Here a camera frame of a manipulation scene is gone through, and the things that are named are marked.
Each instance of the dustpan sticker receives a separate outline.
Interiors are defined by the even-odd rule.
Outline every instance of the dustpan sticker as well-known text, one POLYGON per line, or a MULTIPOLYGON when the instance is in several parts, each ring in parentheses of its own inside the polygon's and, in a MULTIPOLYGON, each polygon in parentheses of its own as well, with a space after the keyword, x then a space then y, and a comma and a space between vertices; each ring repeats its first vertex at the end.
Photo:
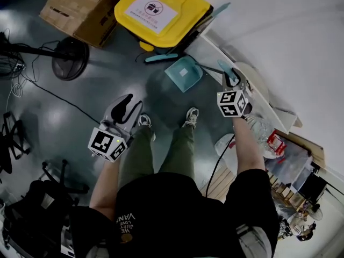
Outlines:
POLYGON ((125 11, 155 33, 161 31, 176 17, 177 12, 159 0, 135 0, 125 11))

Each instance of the black round base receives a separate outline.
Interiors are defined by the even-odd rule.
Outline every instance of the black round base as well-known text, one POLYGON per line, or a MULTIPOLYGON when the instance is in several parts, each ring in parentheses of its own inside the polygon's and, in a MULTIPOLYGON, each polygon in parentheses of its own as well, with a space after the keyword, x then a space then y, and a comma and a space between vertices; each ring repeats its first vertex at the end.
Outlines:
POLYGON ((76 59, 52 59, 54 74, 61 80, 73 80, 85 70, 90 55, 89 47, 73 37, 63 39, 56 47, 56 52, 75 56, 76 59))

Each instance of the forearm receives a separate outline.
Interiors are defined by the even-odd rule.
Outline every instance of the forearm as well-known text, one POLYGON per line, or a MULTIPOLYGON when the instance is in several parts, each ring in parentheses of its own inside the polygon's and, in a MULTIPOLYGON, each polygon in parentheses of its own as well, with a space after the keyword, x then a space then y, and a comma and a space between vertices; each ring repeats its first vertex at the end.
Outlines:
POLYGON ((118 190, 119 164, 120 159, 114 163, 105 161, 90 202, 90 208, 99 211, 112 221, 118 190))
POLYGON ((233 125, 238 157, 237 175, 249 169, 265 170, 263 156, 246 121, 242 118, 233 118, 233 125))

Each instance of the t-shirt sleeve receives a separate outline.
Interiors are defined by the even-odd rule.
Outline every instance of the t-shirt sleeve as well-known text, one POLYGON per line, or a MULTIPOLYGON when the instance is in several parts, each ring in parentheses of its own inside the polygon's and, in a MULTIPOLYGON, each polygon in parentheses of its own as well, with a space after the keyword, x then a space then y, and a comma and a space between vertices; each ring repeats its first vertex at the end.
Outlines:
POLYGON ((74 207, 69 214, 70 231, 76 258, 84 258, 96 246, 111 238, 113 222, 89 207, 74 207))
POLYGON ((225 206, 236 227, 246 224, 262 228, 274 253, 280 225, 269 176, 264 170, 251 169, 240 173, 230 186, 225 206))

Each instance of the cardboard box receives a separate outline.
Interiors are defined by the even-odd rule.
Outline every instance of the cardboard box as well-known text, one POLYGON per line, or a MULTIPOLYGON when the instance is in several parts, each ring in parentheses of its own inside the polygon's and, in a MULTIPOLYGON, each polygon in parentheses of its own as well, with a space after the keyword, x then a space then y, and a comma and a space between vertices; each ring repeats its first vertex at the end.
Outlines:
POLYGON ((48 0, 40 17, 62 32, 102 47, 117 22, 114 6, 120 0, 48 0))

